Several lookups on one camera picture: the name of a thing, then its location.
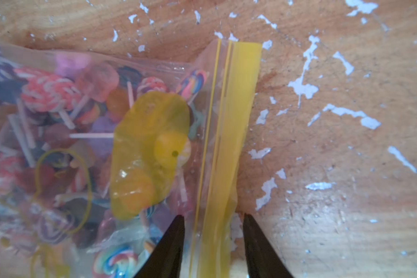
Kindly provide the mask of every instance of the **purple candy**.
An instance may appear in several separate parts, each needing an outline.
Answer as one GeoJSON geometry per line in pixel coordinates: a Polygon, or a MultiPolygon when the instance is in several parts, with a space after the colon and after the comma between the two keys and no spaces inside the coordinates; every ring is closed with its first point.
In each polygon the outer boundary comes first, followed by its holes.
{"type": "MultiPolygon", "coordinates": [[[[112,133],[116,128],[116,123],[107,117],[99,117],[94,121],[90,133],[112,133]]],[[[87,143],[93,149],[96,156],[106,159],[113,150],[113,139],[109,138],[90,138],[87,143]]]]}

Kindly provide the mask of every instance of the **red and white twisted candy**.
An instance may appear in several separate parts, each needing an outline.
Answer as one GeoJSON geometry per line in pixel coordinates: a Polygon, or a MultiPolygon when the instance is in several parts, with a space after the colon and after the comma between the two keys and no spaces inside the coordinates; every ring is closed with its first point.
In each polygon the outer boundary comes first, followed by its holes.
{"type": "Polygon", "coordinates": [[[70,111],[82,98],[74,82],[67,78],[25,67],[14,71],[17,76],[28,80],[28,84],[22,87],[20,97],[31,111],[70,111]]]}

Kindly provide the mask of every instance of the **pink lollipop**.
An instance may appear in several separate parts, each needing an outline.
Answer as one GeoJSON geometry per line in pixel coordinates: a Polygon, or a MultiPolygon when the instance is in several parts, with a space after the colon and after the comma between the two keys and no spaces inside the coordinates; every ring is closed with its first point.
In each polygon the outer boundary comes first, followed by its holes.
{"type": "Polygon", "coordinates": [[[137,94],[141,95],[149,91],[167,92],[167,86],[157,77],[147,77],[142,79],[142,82],[137,87],[137,94]]]}

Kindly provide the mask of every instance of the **rainbow swirl lollipop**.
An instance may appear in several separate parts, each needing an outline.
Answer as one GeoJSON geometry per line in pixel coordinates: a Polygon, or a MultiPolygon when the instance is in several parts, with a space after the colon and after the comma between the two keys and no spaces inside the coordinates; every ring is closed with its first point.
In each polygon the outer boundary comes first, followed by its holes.
{"type": "Polygon", "coordinates": [[[93,278],[132,278],[136,265],[137,254],[129,245],[111,247],[97,254],[93,278]]]}
{"type": "Polygon", "coordinates": [[[185,100],[189,100],[193,95],[198,93],[204,83],[207,81],[207,73],[203,70],[194,70],[187,76],[176,88],[176,93],[181,95],[185,100]]]}

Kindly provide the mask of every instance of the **candy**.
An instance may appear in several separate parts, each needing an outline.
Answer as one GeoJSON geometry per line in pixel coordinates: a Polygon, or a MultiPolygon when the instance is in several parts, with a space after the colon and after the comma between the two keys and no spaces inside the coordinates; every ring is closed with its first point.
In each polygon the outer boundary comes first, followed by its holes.
{"type": "Polygon", "coordinates": [[[139,87],[137,87],[137,94],[143,94],[150,91],[167,92],[165,83],[157,77],[147,77],[142,80],[139,87]]]}
{"type": "Polygon", "coordinates": [[[123,66],[117,69],[119,74],[119,86],[127,88],[127,82],[130,82],[133,88],[137,88],[142,80],[142,74],[136,69],[123,66]]]}
{"type": "Polygon", "coordinates": [[[37,235],[41,241],[56,245],[68,237],[67,232],[73,227],[74,218],[71,214],[46,211],[37,223],[37,235]]]}
{"type": "Polygon", "coordinates": [[[194,70],[176,88],[176,93],[189,100],[198,93],[207,81],[207,73],[203,70],[194,70]]]}
{"type": "Polygon", "coordinates": [[[154,156],[167,169],[184,165],[190,157],[192,146],[186,134],[167,132],[156,138],[154,156]]]}
{"type": "Polygon", "coordinates": [[[129,245],[111,247],[97,254],[93,278],[132,278],[137,265],[137,254],[129,245]]]}
{"type": "Polygon", "coordinates": [[[119,84],[119,75],[108,63],[102,62],[85,68],[76,78],[77,88],[95,101],[105,102],[119,84]]]}

